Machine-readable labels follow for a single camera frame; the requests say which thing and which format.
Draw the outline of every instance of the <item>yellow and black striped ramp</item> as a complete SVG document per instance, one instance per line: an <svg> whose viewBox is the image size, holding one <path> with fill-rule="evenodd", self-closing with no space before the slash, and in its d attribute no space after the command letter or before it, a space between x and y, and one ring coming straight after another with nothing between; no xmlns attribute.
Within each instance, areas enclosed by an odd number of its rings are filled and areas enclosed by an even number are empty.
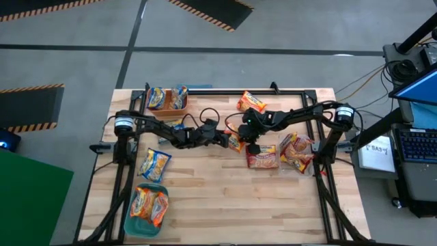
<svg viewBox="0 0 437 246"><path fill-rule="evenodd" d="M13 133L57 126L65 85L0 90L0 128Z"/></svg>
<svg viewBox="0 0 437 246"><path fill-rule="evenodd" d="M0 0L0 22L50 13L104 0Z"/></svg>
<svg viewBox="0 0 437 246"><path fill-rule="evenodd" d="M253 8L240 0L168 0L226 31L235 31Z"/></svg>

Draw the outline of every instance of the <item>gray floor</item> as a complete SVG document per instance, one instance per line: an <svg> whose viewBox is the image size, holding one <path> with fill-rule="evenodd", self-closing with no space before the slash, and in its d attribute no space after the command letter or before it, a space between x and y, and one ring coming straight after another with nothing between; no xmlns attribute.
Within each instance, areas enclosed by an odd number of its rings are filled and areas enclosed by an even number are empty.
<svg viewBox="0 0 437 246"><path fill-rule="evenodd" d="M381 51L383 44L402 41L436 11L431 0L246 1L256 10L237 31L227 33L164 0L149 0L135 45ZM127 46L140 2L106 0L0 23L0 44ZM53 245L74 237L95 159L88 145L99 140L123 58L124 52L0 50L0 89L66 84L59 126L22 134L19 150L74 171ZM143 87L145 82L267 87L276 81L280 87L339 89L383 63L381 57L357 56L133 53L123 88ZM358 107L383 94L375 79L348 102ZM390 105L381 100L366 110L385 115ZM377 120L364 116L365 126ZM437 244L435 219L394 209L382 180L359 178L358 185L373 239Z"/></svg>

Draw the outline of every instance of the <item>blue plastic bin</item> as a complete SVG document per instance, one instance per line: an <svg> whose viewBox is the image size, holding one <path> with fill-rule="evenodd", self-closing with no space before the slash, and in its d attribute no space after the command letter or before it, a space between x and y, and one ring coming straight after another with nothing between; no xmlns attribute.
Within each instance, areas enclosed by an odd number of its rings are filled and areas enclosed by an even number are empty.
<svg viewBox="0 0 437 246"><path fill-rule="evenodd" d="M162 191L165 195L169 195L169 192L165 187L159 184L141 183L137 187L148 188L152 191ZM143 238L151 238L156 236L160 228L154 227L144 219L139 217L130 216L130 208L132 207L132 202L136 198L137 192L133 192L129 203L128 213L126 214L126 220L124 221L124 231L131 236L138 236Z"/></svg>

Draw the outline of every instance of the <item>wooden table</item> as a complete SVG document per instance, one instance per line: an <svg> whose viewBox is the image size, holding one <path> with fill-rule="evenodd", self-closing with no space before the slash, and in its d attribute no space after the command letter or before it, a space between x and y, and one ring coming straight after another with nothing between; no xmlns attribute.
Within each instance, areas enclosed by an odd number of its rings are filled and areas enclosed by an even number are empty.
<svg viewBox="0 0 437 246"><path fill-rule="evenodd" d="M315 90L319 102L335 100L331 88ZM131 91L114 91L108 116L128 108ZM290 108L302 107L299 96L257 97L268 104L267 110L289 111ZM199 122L200 111L206 107L214 107L221 116L218 128L224 129L224 118L237 112L238 99L239 96L189 96L188 111ZM216 116L213 111L206 111L204 117ZM241 120L236 116L231 118L230 122L239 125ZM187 118L185 123L186 126L194 126L190 118ZM111 120L104 130L103 141L116 141L113 127ZM329 132L329 128L325 127L324 130L326 134ZM258 143L277 144L279 134L294 131L307 134L305 123L291 125L280 133L268 133L262 136ZM315 131L315 138L316 140L318 138L317 131ZM283 177L278 174L277 169L248 169L244 152L238 154L220 146L190 150L159 146L158 137L151 133L141 136L136 170L142 163L147 148L161 150L173 156L162 181L162 185L169 191L170 206L162 230L156 238L146 239L126 235L125 243L326 242L314 178ZM337 156L350 160L347 154L338 153ZM96 168L111 159L112 154L100 155ZM116 169L117 165L110 165L94 175L79 239L89 236L107 213ZM361 234L369 238L352 166L337 161L333 165L333 173L341 208ZM142 176L135 176L134 187L141 182L147 180ZM114 238L118 231L119 214L115 220ZM334 214L331 210L330 218L334 235L337 235Z"/></svg>

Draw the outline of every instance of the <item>food packet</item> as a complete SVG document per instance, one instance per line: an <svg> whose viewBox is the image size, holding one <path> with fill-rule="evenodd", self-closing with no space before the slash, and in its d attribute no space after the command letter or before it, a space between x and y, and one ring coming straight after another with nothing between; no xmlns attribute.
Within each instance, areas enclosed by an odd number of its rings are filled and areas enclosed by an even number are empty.
<svg viewBox="0 0 437 246"><path fill-rule="evenodd" d="M183 86L181 89L171 88L171 102L169 109L183 109L188 89Z"/></svg>
<svg viewBox="0 0 437 246"><path fill-rule="evenodd" d="M249 168L278 168L275 145L260 146L259 154L251 154L246 147L247 166Z"/></svg>
<svg viewBox="0 0 437 246"><path fill-rule="evenodd" d="M158 192L158 197L155 199L152 209L151 220L156 228L159 228L163 222L164 214L169 207L169 198L162 192Z"/></svg>
<svg viewBox="0 0 437 246"><path fill-rule="evenodd" d="M164 121L164 123L167 126L173 126L175 128L175 130L185 128L185 125L182 123L182 120L168 120L168 121ZM169 140L165 139L164 137L158 138L158 144L166 144L168 142L169 142Z"/></svg>
<svg viewBox="0 0 437 246"><path fill-rule="evenodd" d="M235 150L238 153L241 153L241 150L244 147L244 142L240 141L240 136L237 133L230 130L232 129L234 131L237 131L237 128L232 123L226 123L226 125L227 128L225 129L225 134L231 134L231 136L229 137L229 148Z"/></svg>
<svg viewBox="0 0 437 246"><path fill-rule="evenodd" d="M165 91L159 87L150 88L150 95L146 106L148 109L163 109L165 103Z"/></svg>
<svg viewBox="0 0 437 246"><path fill-rule="evenodd" d="M252 94L248 91L245 91L243 96L237 103L237 109L240 111L246 111L249 108L253 108L254 110L261 112L267 104L262 101L256 99Z"/></svg>
<svg viewBox="0 0 437 246"><path fill-rule="evenodd" d="M279 144L281 162L295 167L304 174L314 154L311 154L312 141L306 135L288 134Z"/></svg>
<svg viewBox="0 0 437 246"><path fill-rule="evenodd" d="M147 219L150 222L154 201L158 194L146 188L137 187L137 196L132 202L130 208L130 216L138 216L142 219Z"/></svg>
<svg viewBox="0 0 437 246"><path fill-rule="evenodd" d="M171 155L151 148L147 149L147 154L143 164L139 168L138 175L153 182L161 182L163 171L166 164L170 161Z"/></svg>

